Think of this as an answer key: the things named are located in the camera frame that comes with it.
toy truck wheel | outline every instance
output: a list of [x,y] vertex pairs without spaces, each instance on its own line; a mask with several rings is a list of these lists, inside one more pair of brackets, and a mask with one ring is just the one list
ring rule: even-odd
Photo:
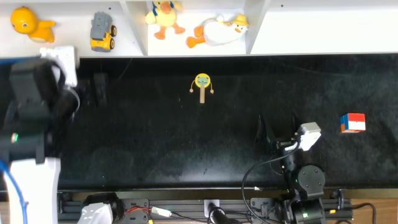
[[113,40],[113,38],[111,39],[111,42],[109,43],[109,46],[111,47],[111,50],[114,49],[114,40]]
[[116,37],[117,33],[118,33],[118,30],[117,30],[116,26],[112,25],[111,26],[111,36]]

white plush duck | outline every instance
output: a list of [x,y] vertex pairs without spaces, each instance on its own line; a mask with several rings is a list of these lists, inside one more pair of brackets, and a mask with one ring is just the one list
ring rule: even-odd
[[195,37],[188,37],[187,45],[194,48],[197,44],[207,43],[218,46],[231,43],[240,39],[248,30],[249,24],[246,16],[239,14],[232,22],[224,22],[223,16],[217,19],[208,19],[203,26],[195,28]]

duck beak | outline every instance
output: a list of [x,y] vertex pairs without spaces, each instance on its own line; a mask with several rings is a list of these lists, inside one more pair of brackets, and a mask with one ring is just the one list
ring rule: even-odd
[[164,13],[166,13],[166,14],[170,14],[170,12],[172,12],[172,7],[171,7],[169,1],[163,2],[163,3],[160,5],[160,9],[161,9]]

yellow hat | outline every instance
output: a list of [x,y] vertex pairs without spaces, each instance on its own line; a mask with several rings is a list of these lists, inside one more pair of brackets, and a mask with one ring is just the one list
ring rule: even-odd
[[239,14],[234,21],[232,21],[233,24],[239,25],[239,26],[249,26],[248,21],[246,20],[246,16]]

wooden floor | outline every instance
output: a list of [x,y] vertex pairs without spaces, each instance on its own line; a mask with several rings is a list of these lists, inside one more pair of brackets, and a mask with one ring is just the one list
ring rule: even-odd
[[[398,223],[398,198],[397,199],[352,199],[353,205],[370,202],[377,210],[378,224],[396,224]],[[9,224],[9,207],[7,202],[0,203],[1,224]],[[354,220],[352,224],[372,224],[373,211],[370,207],[360,208],[354,211]],[[155,224],[170,224],[170,222],[155,222]],[[178,224],[197,224],[196,222],[180,222]]]

